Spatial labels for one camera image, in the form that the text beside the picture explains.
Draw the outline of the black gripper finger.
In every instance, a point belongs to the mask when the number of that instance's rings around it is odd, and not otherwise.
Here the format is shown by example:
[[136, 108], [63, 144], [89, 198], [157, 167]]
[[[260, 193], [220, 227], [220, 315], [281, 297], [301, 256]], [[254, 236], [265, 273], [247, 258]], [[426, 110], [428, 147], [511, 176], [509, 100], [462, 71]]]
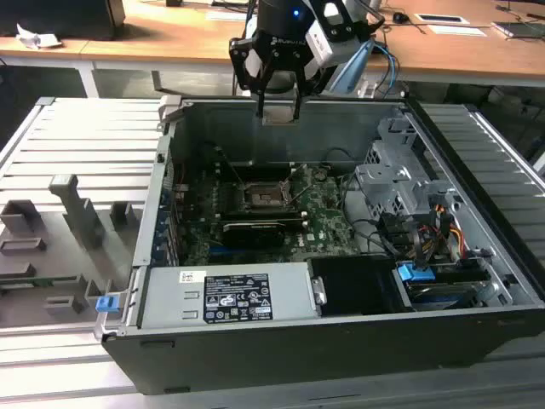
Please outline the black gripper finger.
[[307, 97], [320, 95], [335, 70], [336, 66], [320, 67], [314, 58], [305, 61], [300, 55], [294, 55], [292, 72], [295, 74], [296, 89], [293, 121], [299, 119], [303, 101]]
[[229, 42], [229, 56], [238, 84], [256, 96], [258, 118], [263, 117], [266, 89], [278, 68], [273, 39], [274, 36], [253, 36], [232, 38]]

